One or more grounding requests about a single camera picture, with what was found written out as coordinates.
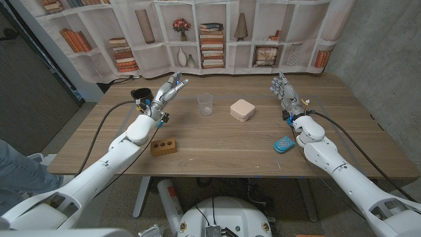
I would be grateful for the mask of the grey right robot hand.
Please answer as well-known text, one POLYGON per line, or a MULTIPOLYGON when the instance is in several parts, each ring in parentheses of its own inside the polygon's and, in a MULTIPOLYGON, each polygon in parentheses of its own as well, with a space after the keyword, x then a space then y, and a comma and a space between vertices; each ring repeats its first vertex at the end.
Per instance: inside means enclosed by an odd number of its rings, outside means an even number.
POLYGON ((283 108, 282 118, 293 122, 297 118, 306 115, 301 105, 299 94, 293 89, 284 73, 272 79, 270 91, 280 100, 283 108))

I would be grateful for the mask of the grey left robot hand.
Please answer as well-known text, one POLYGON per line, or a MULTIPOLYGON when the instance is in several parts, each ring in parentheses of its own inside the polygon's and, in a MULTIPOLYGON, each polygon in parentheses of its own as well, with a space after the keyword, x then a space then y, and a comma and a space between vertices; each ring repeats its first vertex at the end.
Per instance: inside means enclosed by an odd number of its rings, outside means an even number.
POLYGON ((144 110, 144 114, 154 120, 163 116, 163 109, 167 103, 175 98, 177 93, 188 84, 189 80, 180 81, 181 72, 175 72, 158 90, 151 104, 144 110))

